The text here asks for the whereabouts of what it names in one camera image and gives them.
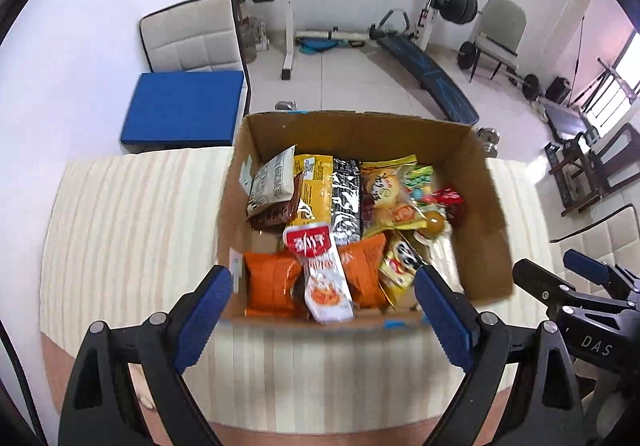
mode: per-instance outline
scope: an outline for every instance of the cable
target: cable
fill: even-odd
[[[18,384],[20,384],[20,390],[22,391],[24,402],[27,405],[27,410],[29,411],[29,417],[31,418],[33,429],[35,430],[38,439],[40,439],[40,441],[45,446],[48,446],[47,438],[44,435],[44,430],[42,429],[40,418],[38,417],[38,411],[36,410],[36,405],[33,402],[31,390],[29,389],[27,376],[24,375],[24,370],[22,369],[22,365],[20,364],[20,359],[18,358],[18,354],[15,352],[14,346],[9,339],[9,334],[7,334],[6,330],[4,330],[2,320],[0,320],[0,340],[2,340],[4,350],[6,350],[6,353],[11,360],[11,364],[14,366],[15,377],[18,378]]]
[[[584,30],[584,16],[580,22],[580,43],[578,44],[578,57],[575,59],[574,81],[571,83],[571,92],[569,92],[569,101],[567,106],[571,105],[571,96],[574,95],[575,77],[578,75],[578,66],[580,65],[580,51],[582,50],[582,32]]]

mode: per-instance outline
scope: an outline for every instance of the white snack packet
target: white snack packet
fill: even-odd
[[[267,164],[260,166],[251,186],[246,213],[249,217],[263,212],[277,202],[293,197],[293,154],[296,146],[287,148]]]
[[[353,301],[329,224],[289,226],[282,239],[303,262],[305,302],[314,319],[318,323],[353,320]]]

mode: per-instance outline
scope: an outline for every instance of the blue mat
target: blue mat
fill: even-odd
[[[120,142],[231,146],[243,83],[242,71],[142,74]]]

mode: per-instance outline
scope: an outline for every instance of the orange snack bag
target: orange snack bag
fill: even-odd
[[[302,265],[289,249],[275,253],[246,252],[244,262],[249,270],[246,316],[306,317],[306,309],[291,295]]]
[[[382,262],[385,244],[385,235],[380,233],[338,248],[351,297],[361,309],[387,305],[385,293],[380,288],[378,280],[378,267]]]

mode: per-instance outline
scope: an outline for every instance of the screw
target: screw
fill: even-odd
[[[149,323],[152,325],[162,325],[166,321],[166,314],[164,312],[154,312],[149,317]]]
[[[547,332],[549,332],[549,333],[553,334],[554,332],[556,332],[556,331],[558,330],[558,325],[556,325],[555,323],[553,323],[553,322],[552,322],[552,321],[550,321],[550,320],[547,320],[547,321],[545,321],[545,322],[542,324],[542,328],[543,328],[545,331],[547,331]]]
[[[89,325],[89,332],[91,334],[97,334],[102,332],[104,328],[104,321],[94,321],[91,325]]]
[[[495,325],[498,323],[498,317],[492,312],[483,312],[480,315],[480,319],[482,320],[482,323],[487,325]]]

